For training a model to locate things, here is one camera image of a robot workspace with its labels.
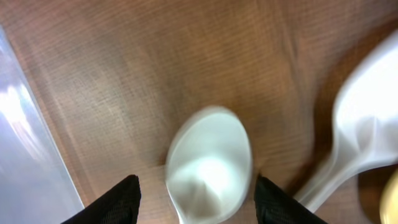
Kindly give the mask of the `right clear plastic container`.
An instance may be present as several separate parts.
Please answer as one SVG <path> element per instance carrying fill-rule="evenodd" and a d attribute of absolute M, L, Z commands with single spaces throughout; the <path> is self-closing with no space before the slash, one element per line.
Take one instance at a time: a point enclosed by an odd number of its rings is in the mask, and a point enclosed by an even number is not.
<path fill-rule="evenodd" d="M 1 32 L 1 223 L 62 223 L 83 202 Z"/>

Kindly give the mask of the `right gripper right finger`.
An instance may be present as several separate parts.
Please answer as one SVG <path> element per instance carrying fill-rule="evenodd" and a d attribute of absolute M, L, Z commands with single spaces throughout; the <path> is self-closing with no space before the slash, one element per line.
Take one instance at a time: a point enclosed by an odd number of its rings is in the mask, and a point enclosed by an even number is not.
<path fill-rule="evenodd" d="M 256 179 L 254 201 L 259 224 L 326 224 L 260 174 Z"/>

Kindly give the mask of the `yellow plastic spoon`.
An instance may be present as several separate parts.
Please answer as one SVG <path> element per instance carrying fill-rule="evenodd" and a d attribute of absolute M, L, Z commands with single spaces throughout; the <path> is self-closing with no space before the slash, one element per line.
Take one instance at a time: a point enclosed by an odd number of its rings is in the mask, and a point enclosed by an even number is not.
<path fill-rule="evenodd" d="M 397 170 L 386 184 L 380 202 L 380 219 L 382 224 L 398 224 L 397 211 Z"/>

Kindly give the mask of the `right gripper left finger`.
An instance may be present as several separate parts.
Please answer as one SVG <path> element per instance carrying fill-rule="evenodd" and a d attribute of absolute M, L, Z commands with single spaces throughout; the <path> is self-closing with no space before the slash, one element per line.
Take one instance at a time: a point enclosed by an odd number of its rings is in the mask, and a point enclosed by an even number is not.
<path fill-rule="evenodd" d="M 140 201 L 139 178 L 129 175 L 62 224 L 136 224 Z"/>

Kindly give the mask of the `white plastic spoon long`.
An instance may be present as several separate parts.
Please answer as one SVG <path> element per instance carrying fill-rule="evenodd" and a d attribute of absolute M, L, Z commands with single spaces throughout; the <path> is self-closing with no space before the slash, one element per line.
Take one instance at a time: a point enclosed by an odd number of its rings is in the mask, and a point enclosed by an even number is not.
<path fill-rule="evenodd" d="M 378 44 L 340 88 L 329 158 L 296 193 L 317 211 L 346 180 L 397 163 L 397 32 Z"/>

